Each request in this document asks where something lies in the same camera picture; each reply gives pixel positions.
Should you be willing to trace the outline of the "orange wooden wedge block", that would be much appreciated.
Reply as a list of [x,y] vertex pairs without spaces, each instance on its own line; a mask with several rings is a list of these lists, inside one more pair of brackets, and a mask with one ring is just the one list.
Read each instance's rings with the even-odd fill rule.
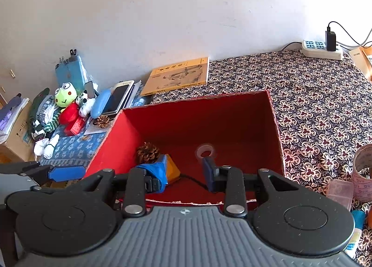
[[169,154],[166,154],[166,159],[167,159],[166,178],[168,184],[172,184],[173,182],[180,179],[181,173]]

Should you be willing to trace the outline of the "pinecone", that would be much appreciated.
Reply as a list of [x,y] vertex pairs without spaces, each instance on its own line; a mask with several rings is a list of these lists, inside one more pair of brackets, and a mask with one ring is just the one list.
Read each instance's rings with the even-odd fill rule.
[[159,158],[159,149],[150,142],[144,142],[143,145],[138,147],[136,157],[138,164],[152,164]]
[[110,125],[110,118],[106,115],[100,115],[93,124],[99,128],[108,128]]

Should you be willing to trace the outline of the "clear tape roll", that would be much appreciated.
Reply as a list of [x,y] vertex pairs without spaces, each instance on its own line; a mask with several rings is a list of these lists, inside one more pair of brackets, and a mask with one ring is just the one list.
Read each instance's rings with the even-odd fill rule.
[[212,157],[216,156],[216,150],[210,143],[205,143],[199,145],[196,149],[196,158],[198,160],[203,160],[205,157]]

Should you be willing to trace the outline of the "cardboard box on floor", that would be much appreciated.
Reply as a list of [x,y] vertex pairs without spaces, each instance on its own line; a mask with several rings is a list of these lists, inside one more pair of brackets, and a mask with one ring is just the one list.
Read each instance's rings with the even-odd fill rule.
[[26,162],[33,155],[34,140],[28,133],[28,114],[31,104],[19,113],[10,134],[1,143],[1,163]]

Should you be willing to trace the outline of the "blue floral cloth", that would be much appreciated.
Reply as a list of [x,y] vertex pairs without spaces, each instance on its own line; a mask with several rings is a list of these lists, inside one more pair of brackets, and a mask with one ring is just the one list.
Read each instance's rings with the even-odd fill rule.
[[54,134],[59,135],[59,140],[54,147],[53,156],[50,159],[42,157],[41,165],[87,168],[106,135],[106,133],[91,135],[80,133],[75,136],[65,136],[63,132],[57,131]]

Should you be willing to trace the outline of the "red cardboard box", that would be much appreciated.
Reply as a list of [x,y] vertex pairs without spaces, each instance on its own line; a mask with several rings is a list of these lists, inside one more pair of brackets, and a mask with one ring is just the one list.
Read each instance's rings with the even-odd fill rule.
[[285,173],[280,134],[266,91],[199,97],[125,109],[115,119],[87,170],[92,175],[111,168],[127,173],[138,163],[144,143],[169,155],[182,177],[148,198],[156,204],[218,204],[223,194],[203,188],[203,169],[196,152],[213,147],[218,166],[252,174],[267,168]]

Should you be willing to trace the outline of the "pinecone on blue cloth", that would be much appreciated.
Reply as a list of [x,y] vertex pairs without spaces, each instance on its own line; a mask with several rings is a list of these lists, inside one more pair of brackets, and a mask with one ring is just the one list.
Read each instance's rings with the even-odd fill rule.
[[93,124],[99,128],[108,128],[110,125],[110,118],[106,115],[100,115]]

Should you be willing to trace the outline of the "white panda plush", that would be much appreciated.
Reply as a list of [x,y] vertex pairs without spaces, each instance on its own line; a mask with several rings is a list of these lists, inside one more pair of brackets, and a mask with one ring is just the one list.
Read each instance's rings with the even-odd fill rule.
[[78,95],[78,97],[76,97],[76,104],[80,107],[80,117],[86,118],[91,113],[95,100],[94,97],[88,97],[87,90],[84,90],[80,95]]

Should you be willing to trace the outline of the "green frog plush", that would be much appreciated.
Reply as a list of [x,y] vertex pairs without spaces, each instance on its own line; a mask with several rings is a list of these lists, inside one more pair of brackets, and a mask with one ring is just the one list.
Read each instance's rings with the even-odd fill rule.
[[55,102],[60,108],[66,108],[75,101],[77,97],[76,89],[74,88],[71,82],[63,83],[61,87],[59,87],[55,91]]

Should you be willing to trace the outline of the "blue glasses case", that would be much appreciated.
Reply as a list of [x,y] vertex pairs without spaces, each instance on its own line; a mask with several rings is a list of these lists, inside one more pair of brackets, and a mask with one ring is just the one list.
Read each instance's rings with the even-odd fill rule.
[[95,98],[95,103],[93,104],[90,113],[93,119],[97,119],[102,114],[110,97],[111,90],[105,89],[104,91],[101,91],[100,94]]

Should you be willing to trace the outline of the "yellow book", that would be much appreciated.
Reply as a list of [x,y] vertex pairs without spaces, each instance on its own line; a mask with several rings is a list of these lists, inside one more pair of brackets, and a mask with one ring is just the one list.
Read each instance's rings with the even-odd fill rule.
[[153,95],[185,87],[207,84],[209,57],[197,58],[155,68],[141,95]]

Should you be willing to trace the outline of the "floral patterned tablecloth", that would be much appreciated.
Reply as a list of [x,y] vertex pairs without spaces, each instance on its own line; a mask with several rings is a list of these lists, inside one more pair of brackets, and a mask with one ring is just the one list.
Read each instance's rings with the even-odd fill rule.
[[261,90],[270,92],[286,176],[321,194],[335,179],[350,180],[355,153],[371,143],[371,83],[349,56],[287,50],[212,61],[206,85],[157,94],[153,103]]

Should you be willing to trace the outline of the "white power strip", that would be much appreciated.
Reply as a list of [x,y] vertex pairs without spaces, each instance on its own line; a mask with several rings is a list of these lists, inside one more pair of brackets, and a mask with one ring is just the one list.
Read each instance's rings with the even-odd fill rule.
[[343,60],[343,50],[337,44],[335,51],[328,51],[323,41],[304,40],[301,43],[301,52],[308,58],[321,58],[328,60]]

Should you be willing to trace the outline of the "black power adapter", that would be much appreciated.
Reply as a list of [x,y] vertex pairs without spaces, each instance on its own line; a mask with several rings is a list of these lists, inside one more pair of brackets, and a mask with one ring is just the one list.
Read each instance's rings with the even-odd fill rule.
[[336,51],[336,34],[331,30],[330,26],[327,26],[327,30],[325,31],[325,44],[327,51]]

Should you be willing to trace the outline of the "smartphone with white frame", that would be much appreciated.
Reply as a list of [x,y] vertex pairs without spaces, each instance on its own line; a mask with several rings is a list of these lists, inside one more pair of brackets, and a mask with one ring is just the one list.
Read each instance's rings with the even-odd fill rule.
[[126,103],[133,85],[133,80],[122,81],[115,84],[110,98],[103,109],[102,115],[116,115]]

